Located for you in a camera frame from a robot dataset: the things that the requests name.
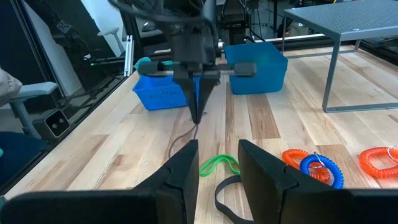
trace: wooden table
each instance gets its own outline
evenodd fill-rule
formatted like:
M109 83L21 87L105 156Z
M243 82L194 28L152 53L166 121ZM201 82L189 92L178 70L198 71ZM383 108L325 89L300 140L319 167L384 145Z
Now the wooden table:
M398 187L396 178L364 174L357 158L370 147L397 144L398 111L325 114L320 105L329 63L329 56L289 60L283 90L266 95L232 95L228 78L222 77L199 126L200 164L217 154L237 157L238 139L248 139L277 157L290 148L328 156L343 171L346 188ZM193 123L188 108L146 111L131 91L137 79L134 74L126 80L6 197L39 190L130 189L155 172L167 160L171 142ZM363 51L341 55L330 103L394 101L397 85L398 67ZM190 138L177 142L174 151ZM374 163L395 165L388 158ZM230 223L213 200L216 186L230 175L219 166L200 178L196 223ZM240 217L251 218L241 185L227 187L219 197Z

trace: gray metal table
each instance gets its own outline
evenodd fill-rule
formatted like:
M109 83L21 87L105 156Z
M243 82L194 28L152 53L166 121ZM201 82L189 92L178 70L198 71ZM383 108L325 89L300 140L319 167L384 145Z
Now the gray metal table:
M334 40L333 51L320 54L295 55L287 58L330 55L330 66L323 95L322 108L325 112L344 112L398 108L398 103L328 107L331 84L339 54L357 52L361 39L398 35L398 1L367 0L338 4L287 9L284 11L284 30L286 18L325 34ZM356 40L354 50L340 51L341 41ZM285 32L282 38L284 53Z

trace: blue plastic bin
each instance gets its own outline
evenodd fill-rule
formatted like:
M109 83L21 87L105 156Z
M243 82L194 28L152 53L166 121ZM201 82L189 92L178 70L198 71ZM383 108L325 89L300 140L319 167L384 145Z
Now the blue plastic bin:
M287 58L272 43L227 46L225 56L228 64L254 62L257 66L257 73L253 77L229 77L233 94L271 93L282 89L287 70Z
M135 67L138 69L139 63L150 61L149 58L138 60ZM173 76L166 77L147 77L140 75L138 82L132 89L137 93L139 99L147 110L161 110L167 108L176 108L187 105L187 100L181 87L173 82Z

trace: blue spiral wristband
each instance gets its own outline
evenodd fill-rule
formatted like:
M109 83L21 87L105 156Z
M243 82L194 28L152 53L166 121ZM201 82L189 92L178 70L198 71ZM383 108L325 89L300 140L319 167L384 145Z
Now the blue spiral wristband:
M333 184L331 185L335 189L342 189L344 186L344 177L343 173L341 172L340 168L329 158L321 155L309 155L306 158L304 158L301 163L300 163L300 170L304 174L310 175L310 164L313 162L319 162L321 160L324 165L326 166L327 169L330 170L331 174L333 174L333 177L335 180L333 181Z

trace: perforated metal tabletop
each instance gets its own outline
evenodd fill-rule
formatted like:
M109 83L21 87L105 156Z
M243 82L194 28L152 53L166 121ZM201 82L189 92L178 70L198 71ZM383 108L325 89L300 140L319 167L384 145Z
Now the perforated metal tabletop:
M398 1L365 0L285 10L285 15L334 40L398 34Z

